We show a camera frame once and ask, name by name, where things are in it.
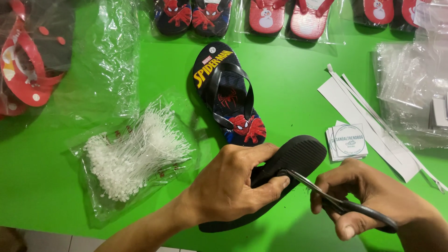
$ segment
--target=black scissors handle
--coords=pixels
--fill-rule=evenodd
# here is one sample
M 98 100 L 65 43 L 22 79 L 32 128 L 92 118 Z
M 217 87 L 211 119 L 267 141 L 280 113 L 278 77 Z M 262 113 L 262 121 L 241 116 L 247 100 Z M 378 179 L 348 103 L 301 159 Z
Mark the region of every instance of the black scissors handle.
M 368 208 L 366 206 L 363 206 L 358 203 L 354 203 L 348 200 L 343 200 L 342 203 L 338 204 L 341 208 L 343 208 L 345 211 L 342 211 L 341 209 L 338 209 L 331 203 L 328 199 L 322 198 L 322 205 L 325 208 L 326 206 L 331 207 L 336 213 L 343 215 L 348 212 L 358 212 L 362 213 L 372 219 L 384 222 L 386 226 L 383 227 L 377 227 L 379 231 L 386 232 L 389 234 L 395 234 L 398 231 L 398 226 L 396 225 L 395 221 L 391 218 L 387 217 L 386 215 L 375 211 L 371 208 Z

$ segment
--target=textured rubber sole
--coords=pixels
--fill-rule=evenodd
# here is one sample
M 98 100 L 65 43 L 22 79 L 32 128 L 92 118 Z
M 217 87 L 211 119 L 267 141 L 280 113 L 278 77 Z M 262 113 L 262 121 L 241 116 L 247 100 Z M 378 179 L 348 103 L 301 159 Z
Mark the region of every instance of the textured rubber sole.
M 258 219 L 285 197 L 300 182 L 292 178 L 285 170 L 294 170 L 308 177 L 327 156 L 327 149 L 314 137 L 299 135 L 286 142 L 277 153 L 266 161 L 266 164 L 252 171 L 251 187 L 257 188 L 275 176 L 287 175 L 291 183 L 286 187 L 278 200 L 262 207 L 255 213 L 247 214 L 231 222 L 206 222 L 199 224 L 199 230 L 205 233 L 222 232 L 244 226 Z

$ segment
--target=tile floor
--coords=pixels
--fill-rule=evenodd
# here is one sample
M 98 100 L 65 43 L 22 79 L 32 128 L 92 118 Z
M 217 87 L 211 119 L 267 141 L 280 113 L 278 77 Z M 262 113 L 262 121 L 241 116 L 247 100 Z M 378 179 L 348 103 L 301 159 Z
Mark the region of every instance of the tile floor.
M 31 230 L 20 230 L 25 237 L 27 252 L 93 252 L 104 240 L 72 235 L 59 235 Z M 157 252 L 195 252 L 161 247 Z

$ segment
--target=forearm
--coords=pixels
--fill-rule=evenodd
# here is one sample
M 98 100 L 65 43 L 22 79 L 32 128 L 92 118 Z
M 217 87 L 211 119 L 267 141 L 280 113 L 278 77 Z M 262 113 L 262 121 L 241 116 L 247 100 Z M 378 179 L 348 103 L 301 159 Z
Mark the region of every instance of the forearm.
M 448 251 L 448 223 L 439 212 L 401 226 L 398 237 L 406 252 Z
M 155 252 L 168 238 L 192 224 L 182 216 L 180 198 L 114 234 L 95 252 Z

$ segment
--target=scissors blade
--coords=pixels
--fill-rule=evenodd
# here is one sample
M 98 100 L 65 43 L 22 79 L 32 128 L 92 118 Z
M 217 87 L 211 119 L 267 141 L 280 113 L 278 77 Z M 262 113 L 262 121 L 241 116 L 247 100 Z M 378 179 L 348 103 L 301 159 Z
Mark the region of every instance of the scissors blade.
M 320 189 L 318 186 L 316 186 L 313 182 L 311 182 L 309 179 L 305 178 L 304 176 L 300 175 L 298 172 L 296 171 L 291 171 L 291 170 L 286 170 L 291 176 L 293 176 L 295 179 L 297 179 L 298 181 L 300 181 L 300 183 L 306 185 L 306 187 L 308 187 L 309 189 L 319 193 L 322 197 L 328 199 L 329 201 L 331 201 L 334 205 L 339 207 L 339 204 L 342 203 L 341 200 L 338 200 L 335 197 L 332 197 L 328 194 L 326 194 L 325 192 L 322 191 L 322 189 Z

